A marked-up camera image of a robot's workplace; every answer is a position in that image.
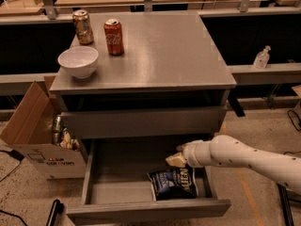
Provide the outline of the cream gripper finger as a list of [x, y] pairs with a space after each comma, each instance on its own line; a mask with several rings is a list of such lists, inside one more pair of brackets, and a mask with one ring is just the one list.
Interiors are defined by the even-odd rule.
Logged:
[[194, 140], [194, 141], [186, 142], [186, 143], [176, 146], [176, 150], [178, 152], [183, 152], [186, 149], [190, 150], [191, 148], [194, 148], [197, 145], [199, 145], [200, 142], [201, 142], [201, 140]]
[[175, 153], [167, 157], [166, 162], [171, 167], [184, 168], [186, 166], [186, 160], [182, 153]]

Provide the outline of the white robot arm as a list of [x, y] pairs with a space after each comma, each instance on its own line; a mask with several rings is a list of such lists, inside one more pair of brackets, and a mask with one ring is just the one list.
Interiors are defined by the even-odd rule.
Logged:
[[247, 168], [301, 194], [301, 159], [298, 157], [255, 149], [225, 135], [208, 141], [187, 142], [177, 150], [166, 158], [169, 166]]

